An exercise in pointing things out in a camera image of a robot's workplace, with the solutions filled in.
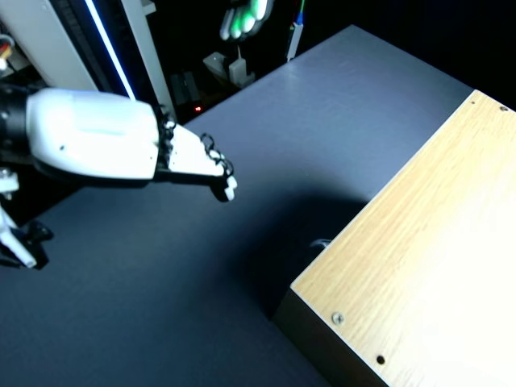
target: led light strip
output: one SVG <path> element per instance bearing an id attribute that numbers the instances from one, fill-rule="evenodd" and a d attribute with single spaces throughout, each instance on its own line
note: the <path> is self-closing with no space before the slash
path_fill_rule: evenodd
<path id="1" fill-rule="evenodd" d="M 113 45 L 110 42 L 110 38 L 106 33 L 106 29 L 104 28 L 104 25 L 102 24 L 102 20 L 100 19 L 100 16 L 98 15 L 97 9 L 95 8 L 94 1 L 93 0 L 85 0 L 86 5 L 88 6 L 88 10 L 91 13 L 91 17 L 94 19 L 95 25 L 97 26 L 98 32 L 100 33 L 100 36 L 102 37 L 102 41 L 104 42 L 104 45 L 106 46 L 107 51 L 110 54 L 110 58 L 113 61 L 113 65 L 116 68 L 117 73 L 119 74 L 120 80 L 123 83 L 123 87 L 126 89 L 127 95 L 130 99 L 133 101 L 136 100 L 135 94 L 132 92 L 131 85 L 129 85 L 129 81 L 127 80 L 126 74 L 122 69 L 122 65 L 120 64 L 120 61 L 118 57 L 116 56 L 116 53 L 114 52 Z"/>

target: white robotic arm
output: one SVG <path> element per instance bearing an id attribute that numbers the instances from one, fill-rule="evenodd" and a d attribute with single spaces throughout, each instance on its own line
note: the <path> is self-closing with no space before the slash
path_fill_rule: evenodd
<path id="1" fill-rule="evenodd" d="M 144 102 L 119 95 L 0 85 L 0 144 L 30 152 L 42 173 L 85 185 L 143 186 L 150 181 L 208 185 L 223 202 L 235 197 L 231 162 L 209 135 L 201 138 L 155 114 Z M 3 170 L 0 193 L 18 188 Z M 46 261 L 37 224 L 22 233 L 0 207 L 0 243 L 26 267 Z"/>

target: table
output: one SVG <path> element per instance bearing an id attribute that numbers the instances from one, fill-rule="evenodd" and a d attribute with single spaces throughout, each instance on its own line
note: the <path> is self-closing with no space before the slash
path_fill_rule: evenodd
<path id="1" fill-rule="evenodd" d="M 516 114 L 479 91 L 290 286 L 281 329 L 334 385 L 508 386 Z"/>
<path id="2" fill-rule="evenodd" d="M 231 158 L 235 200 L 88 188 L 42 215 L 48 266 L 0 268 L 0 385 L 327 385 L 269 313 L 310 240 L 342 230 L 470 93 L 349 27 L 208 110 L 186 127 Z"/>

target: wooden board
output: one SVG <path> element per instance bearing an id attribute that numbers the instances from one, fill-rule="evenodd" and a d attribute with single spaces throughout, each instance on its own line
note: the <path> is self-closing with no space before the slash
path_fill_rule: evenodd
<path id="1" fill-rule="evenodd" d="M 516 114 L 473 92 L 291 292 L 388 385 L 516 385 Z"/>

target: gray table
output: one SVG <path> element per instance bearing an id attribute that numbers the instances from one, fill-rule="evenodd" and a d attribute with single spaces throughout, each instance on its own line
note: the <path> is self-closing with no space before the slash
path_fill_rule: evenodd
<path id="1" fill-rule="evenodd" d="M 41 272 L 0 268 L 0 385 L 327 385 L 268 320 L 289 282 L 470 89 L 349 27 L 188 128 L 237 198 L 82 189 Z"/>

